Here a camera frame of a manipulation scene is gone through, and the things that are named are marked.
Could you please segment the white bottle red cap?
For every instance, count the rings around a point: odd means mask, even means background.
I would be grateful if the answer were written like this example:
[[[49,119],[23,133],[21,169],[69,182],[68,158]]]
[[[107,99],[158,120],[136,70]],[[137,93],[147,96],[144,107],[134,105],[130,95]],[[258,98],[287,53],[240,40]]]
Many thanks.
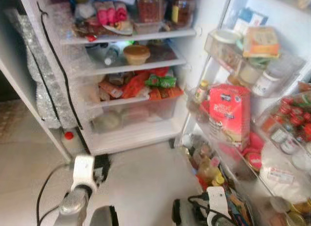
[[[62,135],[62,143],[65,147],[65,150],[67,150],[67,152],[72,157],[86,153],[86,149],[79,135],[77,135],[75,132],[71,130],[64,131]]]

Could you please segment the red lidded glass jar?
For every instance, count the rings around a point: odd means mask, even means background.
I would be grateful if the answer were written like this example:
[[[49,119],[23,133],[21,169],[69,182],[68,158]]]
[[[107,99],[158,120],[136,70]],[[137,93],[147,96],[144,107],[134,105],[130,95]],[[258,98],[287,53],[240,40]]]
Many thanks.
[[[165,14],[165,0],[137,0],[138,22],[161,22]]]

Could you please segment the fridge door with shelves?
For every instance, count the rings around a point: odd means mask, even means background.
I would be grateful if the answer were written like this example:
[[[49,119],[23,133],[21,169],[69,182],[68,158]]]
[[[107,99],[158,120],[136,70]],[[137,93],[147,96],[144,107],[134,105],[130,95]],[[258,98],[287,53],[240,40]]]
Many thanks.
[[[217,84],[243,86],[250,90],[248,144],[240,151],[226,140],[220,126],[207,113],[208,101],[201,107],[202,114],[196,115],[192,99],[198,84],[187,102],[190,111],[187,132],[195,130],[200,142],[199,148],[191,153],[201,159],[205,156],[219,158],[222,175],[213,180],[211,187],[224,188],[228,213],[235,226],[309,226],[311,198],[293,204],[273,196],[260,179],[259,170],[262,148],[271,142],[288,155],[298,170],[311,176],[311,154],[306,147],[311,139],[311,91],[299,88],[310,81],[311,0],[231,0],[217,30],[233,30],[236,16],[246,7],[269,17],[264,26],[276,30],[280,57],[243,57],[245,35],[236,45],[231,45],[216,41],[209,33],[206,51],[214,61],[209,63],[204,80],[208,80],[209,90]],[[284,88],[271,97],[254,95],[251,87],[271,67],[288,70]],[[206,189],[200,195],[188,198],[198,212],[204,213],[205,224],[208,216]]]

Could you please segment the clear crisper drawer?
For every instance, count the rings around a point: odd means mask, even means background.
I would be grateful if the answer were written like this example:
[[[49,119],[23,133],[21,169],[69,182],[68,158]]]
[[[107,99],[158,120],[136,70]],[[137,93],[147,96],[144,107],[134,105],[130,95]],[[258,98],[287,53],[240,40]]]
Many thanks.
[[[142,123],[158,123],[171,119],[178,98],[149,100],[146,96],[141,96],[96,103],[89,108],[89,120],[84,130],[104,134]]]

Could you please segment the white fridge body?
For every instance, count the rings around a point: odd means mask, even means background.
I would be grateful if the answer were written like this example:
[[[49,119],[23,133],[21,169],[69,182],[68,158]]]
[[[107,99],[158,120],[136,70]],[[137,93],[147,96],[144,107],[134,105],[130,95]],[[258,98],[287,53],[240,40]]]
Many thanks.
[[[206,51],[209,33],[222,25],[231,0],[196,0],[193,24],[189,28],[167,30],[165,22],[160,22],[147,26],[144,33],[134,29],[133,35],[107,33],[92,37],[79,37],[74,31],[69,19],[68,0],[55,4],[52,0],[20,1],[56,79],[61,82],[62,93],[69,100],[87,151],[93,155],[113,154],[169,141],[188,130],[190,111],[187,102],[190,93],[205,79],[208,65],[214,61]],[[106,67],[101,52],[87,50],[104,43],[129,42],[146,45],[150,49],[151,56],[144,64],[129,65],[126,57],[121,57],[118,62]],[[155,68],[170,68],[173,76],[177,77],[176,88],[182,91],[171,119],[136,124],[104,134],[84,130],[89,120],[89,108],[105,102],[99,97],[99,83],[102,80],[109,75]]]

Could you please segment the red food pack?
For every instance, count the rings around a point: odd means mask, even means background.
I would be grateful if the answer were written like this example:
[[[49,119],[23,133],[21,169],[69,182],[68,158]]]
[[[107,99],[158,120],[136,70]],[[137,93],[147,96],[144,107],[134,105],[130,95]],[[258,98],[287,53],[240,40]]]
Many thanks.
[[[243,86],[217,84],[209,89],[206,105],[209,117],[220,126],[226,140],[243,150],[249,140],[251,93]]]

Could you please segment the green snack packet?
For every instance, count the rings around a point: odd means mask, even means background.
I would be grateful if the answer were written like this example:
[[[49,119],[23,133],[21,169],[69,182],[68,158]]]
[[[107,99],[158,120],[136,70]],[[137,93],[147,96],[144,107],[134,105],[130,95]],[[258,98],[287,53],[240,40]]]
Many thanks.
[[[144,84],[150,87],[172,88],[177,86],[177,77],[151,74],[144,81]]]

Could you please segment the white plastic jar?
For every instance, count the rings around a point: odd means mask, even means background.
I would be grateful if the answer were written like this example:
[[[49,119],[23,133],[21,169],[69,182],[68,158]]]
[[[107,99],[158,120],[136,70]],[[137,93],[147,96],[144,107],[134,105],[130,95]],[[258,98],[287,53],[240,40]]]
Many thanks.
[[[251,92],[258,97],[274,96],[284,88],[288,73],[285,68],[267,68],[251,87]]]

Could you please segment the pink packet bundle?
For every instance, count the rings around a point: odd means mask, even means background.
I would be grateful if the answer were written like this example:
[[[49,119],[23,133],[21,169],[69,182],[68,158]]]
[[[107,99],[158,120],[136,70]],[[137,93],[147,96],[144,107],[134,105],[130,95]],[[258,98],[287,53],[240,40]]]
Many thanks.
[[[100,25],[116,26],[118,22],[129,21],[127,7],[121,1],[95,1],[96,18]]]

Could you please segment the brown bottle yellow cap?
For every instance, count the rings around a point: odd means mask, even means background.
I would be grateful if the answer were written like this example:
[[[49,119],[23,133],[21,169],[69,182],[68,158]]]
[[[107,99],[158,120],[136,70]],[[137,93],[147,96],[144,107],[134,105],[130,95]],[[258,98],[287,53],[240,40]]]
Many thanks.
[[[208,80],[202,80],[196,88],[192,102],[194,104],[194,111],[197,116],[202,114],[202,105],[204,102],[208,101],[209,97],[209,82]]]

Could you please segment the yellow round lidded bowl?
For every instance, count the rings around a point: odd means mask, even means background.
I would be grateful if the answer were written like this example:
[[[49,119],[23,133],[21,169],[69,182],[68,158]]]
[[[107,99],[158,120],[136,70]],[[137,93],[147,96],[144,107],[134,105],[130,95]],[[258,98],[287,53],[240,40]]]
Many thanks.
[[[145,45],[129,45],[123,49],[129,65],[142,65],[151,56],[151,52]]]

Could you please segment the yellow oil bottle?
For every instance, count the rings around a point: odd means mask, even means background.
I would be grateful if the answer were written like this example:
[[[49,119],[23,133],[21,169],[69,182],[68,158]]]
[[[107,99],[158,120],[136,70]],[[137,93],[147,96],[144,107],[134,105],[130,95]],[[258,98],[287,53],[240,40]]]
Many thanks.
[[[196,177],[202,189],[212,186],[213,180],[218,175],[222,175],[219,165],[220,160],[218,157],[210,158],[205,156],[202,158],[198,170],[196,171]]]

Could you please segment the grey robot right leg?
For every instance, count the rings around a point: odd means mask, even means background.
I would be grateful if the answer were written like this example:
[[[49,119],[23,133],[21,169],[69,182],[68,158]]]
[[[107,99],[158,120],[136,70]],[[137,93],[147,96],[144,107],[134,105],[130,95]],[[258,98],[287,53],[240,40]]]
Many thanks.
[[[192,204],[184,199],[175,199],[173,201],[172,220],[173,226],[196,226]]]

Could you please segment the orange cardboard box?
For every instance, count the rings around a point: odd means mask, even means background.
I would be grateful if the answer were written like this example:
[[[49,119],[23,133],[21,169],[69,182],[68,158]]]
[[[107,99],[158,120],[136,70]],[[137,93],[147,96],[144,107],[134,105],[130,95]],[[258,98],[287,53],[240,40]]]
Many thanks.
[[[243,39],[243,57],[278,58],[280,42],[276,30],[271,26],[247,28]]]

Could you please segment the white lidded tub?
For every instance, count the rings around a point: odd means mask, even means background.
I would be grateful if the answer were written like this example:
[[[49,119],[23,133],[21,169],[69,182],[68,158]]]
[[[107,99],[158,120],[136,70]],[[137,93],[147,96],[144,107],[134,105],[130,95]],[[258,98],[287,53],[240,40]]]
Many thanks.
[[[213,30],[209,34],[213,39],[224,44],[236,45],[242,39],[242,35],[234,30]]]

